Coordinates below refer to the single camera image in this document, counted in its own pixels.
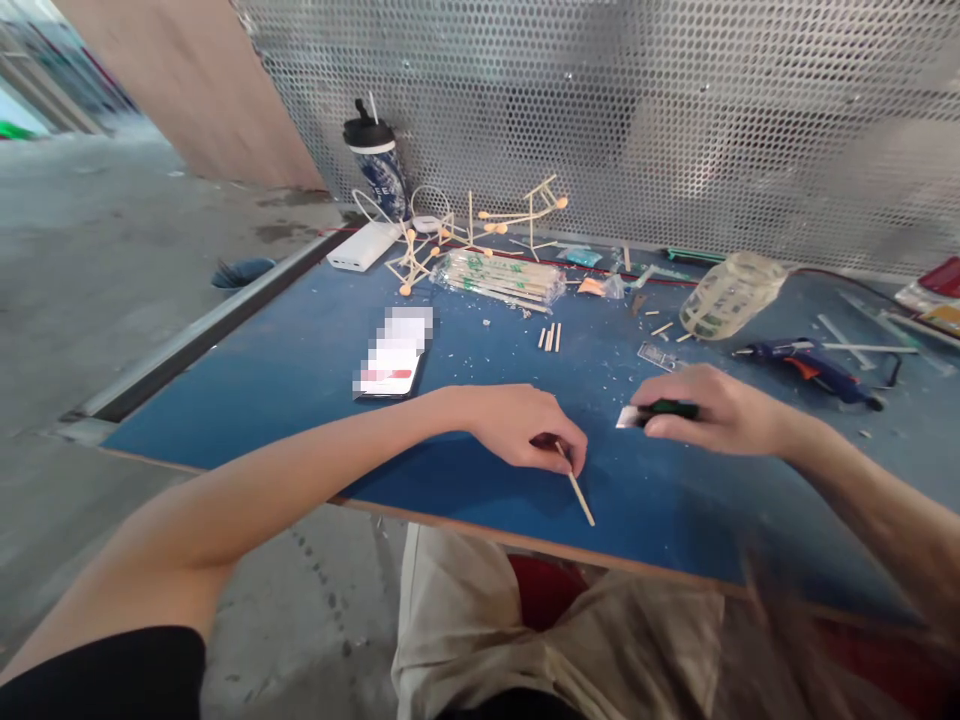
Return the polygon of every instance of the white power bank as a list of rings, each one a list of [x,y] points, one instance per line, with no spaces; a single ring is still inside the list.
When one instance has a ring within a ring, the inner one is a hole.
[[[396,225],[371,222],[357,230],[340,247],[327,255],[327,260],[335,268],[366,272],[377,258],[383,255],[391,245],[402,238]]]

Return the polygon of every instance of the wooden table edge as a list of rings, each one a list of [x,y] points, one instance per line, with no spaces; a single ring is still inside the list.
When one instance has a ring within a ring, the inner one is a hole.
[[[207,472],[206,470],[201,470],[189,465],[179,465],[177,463],[155,460],[153,458],[146,457],[145,455],[128,453],[124,452],[123,450],[114,450],[112,448],[105,447],[98,447],[98,449],[101,452],[107,453],[108,455],[114,455],[116,457],[121,457],[128,460],[145,462],[150,465],[159,465],[161,467],[178,470],[191,475],[202,475],[203,473]],[[331,505],[346,507],[352,510],[361,510],[372,515],[386,515],[388,517],[406,520],[408,522],[417,523],[420,525],[428,525],[430,527],[436,527],[443,530],[452,530],[454,532],[476,537],[481,540],[489,540],[490,542],[495,542],[500,545],[507,545],[523,550],[543,553],[545,555],[562,558],[564,560],[586,563],[588,565],[597,565],[610,570],[622,570],[624,572],[634,573],[644,577],[652,577],[660,580],[676,582],[678,584],[694,587],[698,590],[717,592],[738,600],[750,600],[749,590],[742,585],[725,582],[723,580],[715,580],[713,578],[700,577],[698,575],[691,575],[690,573],[681,572],[680,570],[670,570],[668,568],[657,567],[656,565],[648,565],[636,560],[627,560],[614,555],[605,555],[592,550],[583,550],[580,548],[571,547],[569,545],[551,542],[549,540],[540,540],[527,535],[519,535],[517,533],[507,532],[506,530],[497,530],[495,528],[489,528],[483,525],[477,525],[475,523],[468,523],[462,520],[451,520],[450,518],[437,515],[428,515],[426,513],[419,513],[412,510],[403,510],[400,508],[391,507],[389,505],[379,505],[377,503],[367,502],[365,500],[354,500],[352,498],[345,498],[337,495],[327,502]],[[844,625],[849,625],[851,627],[882,633],[887,636],[906,638],[924,644],[936,642],[931,633],[922,628],[896,625],[894,623],[882,620],[873,620],[862,617],[855,613],[836,610],[819,603],[805,601],[803,604],[814,617],[823,620],[830,620],[833,622],[842,623]]]

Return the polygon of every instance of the blue water bottle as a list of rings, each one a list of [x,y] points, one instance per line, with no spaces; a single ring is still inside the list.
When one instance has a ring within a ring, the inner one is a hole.
[[[393,130],[386,123],[371,118],[363,100],[358,99],[356,105],[360,117],[343,124],[343,139],[357,158],[380,209],[394,222],[409,220],[410,202],[400,172]]]

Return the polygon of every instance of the blue glue gun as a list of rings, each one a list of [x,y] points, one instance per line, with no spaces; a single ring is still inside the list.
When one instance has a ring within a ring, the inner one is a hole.
[[[883,410],[880,398],[842,366],[829,360],[822,352],[822,345],[816,340],[769,340],[747,345],[737,350],[734,355],[750,355],[765,362],[788,362],[800,371],[804,380],[814,380],[841,401],[848,404],[862,402],[871,410]]]

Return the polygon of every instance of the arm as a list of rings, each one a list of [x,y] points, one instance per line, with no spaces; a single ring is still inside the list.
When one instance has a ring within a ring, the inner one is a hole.
[[[660,416],[651,437],[789,463],[898,582],[928,623],[960,644],[960,516],[897,479],[826,423],[709,365],[645,382],[633,403],[700,405],[696,422]]]
[[[530,385],[450,387],[308,430],[158,495],[131,515],[0,673],[0,685],[100,638],[156,625],[206,639],[217,598],[247,552],[354,480],[434,435],[473,433],[517,466],[566,474],[531,440],[557,436],[573,471],[587,441],[556,399]]]

